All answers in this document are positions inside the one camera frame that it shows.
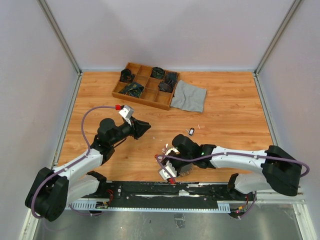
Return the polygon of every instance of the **gray wall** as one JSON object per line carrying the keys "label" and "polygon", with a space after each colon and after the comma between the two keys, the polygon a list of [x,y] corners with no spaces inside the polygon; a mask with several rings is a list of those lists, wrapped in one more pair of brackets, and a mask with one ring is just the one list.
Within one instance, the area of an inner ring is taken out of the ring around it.
{"label": "gray wall", "polygon": [[18,239],[32,182],[50,166],[76,73],[36,0],[0,1],[0,233]]}
{"label": "gray wall", "polygon": [[279,143],[310,165],[301,180],[320,236],[320,1],[305,0],[260,77]]}
{"label": "gray wall", "polygon": [[253,70],[293,0],[47,0],[83,69]]}

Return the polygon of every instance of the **wooden table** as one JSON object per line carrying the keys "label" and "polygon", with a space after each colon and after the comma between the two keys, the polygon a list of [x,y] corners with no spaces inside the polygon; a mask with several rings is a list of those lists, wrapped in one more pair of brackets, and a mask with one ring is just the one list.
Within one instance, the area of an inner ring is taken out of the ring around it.
{"label": "wooden table", "polygon": [[[75,101],[65,136],[59,165],[63,165],[86,150],[81,134],[81,119],[90,108],[115,104],[133,107],[133,116],[149,122],[151,128],[139,139],[129,137],[118,146],[112,158],[96,169],[108,180],[162,181],[154,156],[161,154],[166,143],[178,134],[187,135],[194,128],[191,139],[200,144],[214,144],[230,149],[260,150],[272,144],[264,112],[251,72],[181,72],[181,79],[207,89],[204,112],[188,112],[178,108],[161,110],[112,97],[119,72],[85,72]],[[92,142],[99,123],[104,118],[123,120],[114,109],[97,109],[84,123],[85,134]],[[230,175],[246,173],[232,168],[200,169],[177,181],[228,182]]]}

